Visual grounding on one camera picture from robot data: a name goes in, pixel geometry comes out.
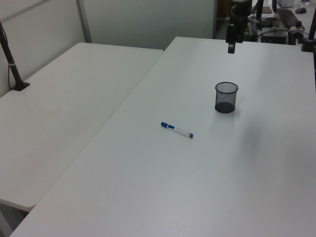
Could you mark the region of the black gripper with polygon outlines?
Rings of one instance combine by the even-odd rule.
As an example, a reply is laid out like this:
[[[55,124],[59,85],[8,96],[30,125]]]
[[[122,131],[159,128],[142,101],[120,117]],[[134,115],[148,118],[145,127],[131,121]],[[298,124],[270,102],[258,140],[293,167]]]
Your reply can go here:
[[[251,13],[252,0],[231,0],[230,1],[230,25],[227,26],[226,43],[228,44],[228,53],[235,53],[236,45],[236,27],[237,25],[237,43],[243,43],[245,31],[245,19]]]

